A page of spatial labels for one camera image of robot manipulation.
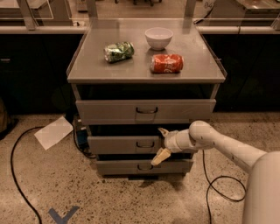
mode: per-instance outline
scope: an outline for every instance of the can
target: can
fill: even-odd
[[[155,54],[151,57],[150,70],[155,74],[179,73],[183,69],[184,58],[178,54]]]
[[[111,45],[107,45],[104,48],[105,60],[109,63],[113,63],[119,60],[126,60],[132,58],[134,54],[134,47],[130,42],[120,42]]]

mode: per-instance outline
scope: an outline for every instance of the black cabinet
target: black cabinet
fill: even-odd
[[[227,71],[215,110],[279,110],[278,35],[204,35]]]
[[[0,35],[0,95],[10,114],[71,107],[66,70],[82,34]]]

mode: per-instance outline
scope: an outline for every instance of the white bowl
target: white bowl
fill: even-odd
[[[145,36],[153,50],[161,51],[169,45],[173,37],[173,32],[162,27],[154,27],[147,30]]]

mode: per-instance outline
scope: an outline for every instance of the concrete floor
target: concrete floor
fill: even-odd
[[[38,223],[13,182],[11,150],[25,130],[45,126],[60,116],[18,115],[17,127],[0,141],[1,223]],[[219,132],[246,144],[265,151],[280,150],[279,113],[213,113],[210,123]],[[42,223],[209,223],[202,151],[195,154],[194,165],[184,177],[104,178],[96,172],[95,160],[84,157],[75,148],[73,133],[44,150],[35,132],[21,139],[13,161],[17,181],[38,210]],[[206,151],[206,169],[210,179],[229,175],[246,184],[248,177],[216,149]],[[237,199],[243,195],[242,188],[232,180],[222,179],[215,185],[229,197]],[[229,202],[213,190],[209,202],[213,223],[242,223],[243,202]]]

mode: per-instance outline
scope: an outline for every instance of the green can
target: green can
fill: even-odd
[[[130,59],[133,54],[134,47],[130,42],[115,43],[104,48],[105,60],[109,63]]]

